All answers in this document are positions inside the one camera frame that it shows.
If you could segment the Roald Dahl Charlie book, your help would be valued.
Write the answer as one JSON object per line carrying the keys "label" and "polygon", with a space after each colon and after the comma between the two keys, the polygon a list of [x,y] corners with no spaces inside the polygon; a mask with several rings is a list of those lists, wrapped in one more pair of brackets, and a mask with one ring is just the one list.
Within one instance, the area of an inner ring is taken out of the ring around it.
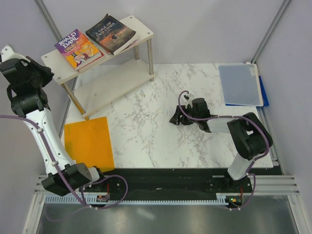
{"label": "Roald Dahl Charlie book", "polygon": [[76,71],[104,56],[78,29],[62,38],[54,46]]}

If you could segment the red 13-Storey Treehouse book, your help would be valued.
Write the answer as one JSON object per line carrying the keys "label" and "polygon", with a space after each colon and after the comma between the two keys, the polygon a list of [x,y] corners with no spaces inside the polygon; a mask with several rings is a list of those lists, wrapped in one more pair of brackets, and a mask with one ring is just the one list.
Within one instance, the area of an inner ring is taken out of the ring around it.
{"label": "red 13-Storey Treehouse book", "polygon": [[78,69],[78,72],[83,72],[85,70],[91,69],[93,66],[96,66],[98,64],[98,62],[102,61],[102,59],[105,57],[104,54],[101,54],[101,56],[97,59],[95,59],[94,61],[88,63],[87,65],[81,67],[80,69]]}

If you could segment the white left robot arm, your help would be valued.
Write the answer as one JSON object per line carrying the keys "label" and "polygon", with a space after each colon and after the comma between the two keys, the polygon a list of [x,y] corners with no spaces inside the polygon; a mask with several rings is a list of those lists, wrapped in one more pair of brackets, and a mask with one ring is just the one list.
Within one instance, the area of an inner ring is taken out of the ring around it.
{"label": "white left robot arm", "polygon": [[59,138],[43,91],[54,76],[51,69],[26,57],[3,61],[0,71],[9,82],[6,91],[14,118],[21,119],[31,131],[44,160],[44,189],[59,196],[86,184],[97,192],[105,190],[107,180],[100,169],[72,160]]}

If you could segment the dark Tale of Two Cities book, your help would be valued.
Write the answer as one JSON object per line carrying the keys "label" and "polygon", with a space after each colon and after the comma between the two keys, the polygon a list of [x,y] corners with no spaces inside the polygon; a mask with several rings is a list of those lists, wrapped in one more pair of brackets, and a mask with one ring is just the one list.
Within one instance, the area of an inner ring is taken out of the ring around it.
{"label": "dark Tale of Two Cities book", "polygon": [[136,31],[109,14],[85,33],[94,42],[113,55],[119,54],[138,40]]}

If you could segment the Taming of the Shrew book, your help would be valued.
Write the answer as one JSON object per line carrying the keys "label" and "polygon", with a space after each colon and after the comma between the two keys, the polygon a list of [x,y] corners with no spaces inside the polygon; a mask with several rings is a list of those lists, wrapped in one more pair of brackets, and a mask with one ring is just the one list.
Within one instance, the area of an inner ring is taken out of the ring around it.
{"label": "Taming of the Shrew book", "polygon": [[[127,46],[126,48],[124,48],[122,51],[127,50],[131,47],[134,47],[138,44],[138,41],[134,41],[133,43],[131,43],[129,46]],[[112,53],[110,51],[108,51],[107,49],[104,49],[107,55],[111,55]]]}

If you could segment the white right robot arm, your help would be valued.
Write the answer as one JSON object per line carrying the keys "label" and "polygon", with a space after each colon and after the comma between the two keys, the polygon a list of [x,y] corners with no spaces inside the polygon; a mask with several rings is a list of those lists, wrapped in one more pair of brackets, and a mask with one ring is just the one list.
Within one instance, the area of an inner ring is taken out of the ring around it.
{"label": "white right robot arm", "polygon": [[223,186],[229,192],[241,186],[240,179],[247,176],[254,163],[269,152],[273,139],[255,113],[238,117],[212,115],[204,98],[192,99],[185,95],[186,104],[178,105],[169,120],[174,125],[197,124],[207,133],[230,134],[237,154],[227,169]]}

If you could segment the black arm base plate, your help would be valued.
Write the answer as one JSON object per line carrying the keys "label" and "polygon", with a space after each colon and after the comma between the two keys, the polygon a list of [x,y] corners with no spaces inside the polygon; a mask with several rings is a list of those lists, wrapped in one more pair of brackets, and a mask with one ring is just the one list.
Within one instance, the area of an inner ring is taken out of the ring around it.
{"label": "black arm base plate", "polygon": [[112,200],[208,200],[217,193],[241,195],[252,191],[249,178],[230,179],[221,169],[120,168],[105,172],[107,181],[86,192],[108,193]]}

